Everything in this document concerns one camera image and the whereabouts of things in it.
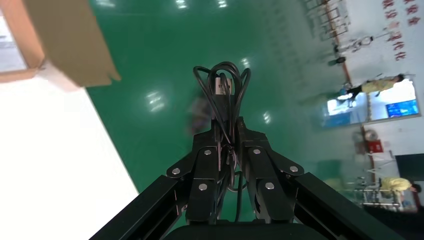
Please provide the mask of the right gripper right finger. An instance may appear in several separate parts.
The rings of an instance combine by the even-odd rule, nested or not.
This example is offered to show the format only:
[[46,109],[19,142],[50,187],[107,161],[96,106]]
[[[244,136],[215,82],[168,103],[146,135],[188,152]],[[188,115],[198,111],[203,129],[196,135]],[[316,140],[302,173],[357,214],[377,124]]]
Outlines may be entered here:
[[248,129],[242,117],[236,120],[236,152],[256,219],[292,223],[298,189],[291,181],[304,168],[274,151],[266,134]]

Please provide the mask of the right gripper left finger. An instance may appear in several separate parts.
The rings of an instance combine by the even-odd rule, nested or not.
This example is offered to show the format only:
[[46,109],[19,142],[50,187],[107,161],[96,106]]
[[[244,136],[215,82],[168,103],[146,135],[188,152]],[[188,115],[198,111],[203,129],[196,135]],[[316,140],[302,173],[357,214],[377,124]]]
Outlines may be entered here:
[[186,206],[187,224],[214,224],[220,189],[220,127],[211,121],[211,129],[193,136],[192,149],[166,171],[177,180],[175,197]]

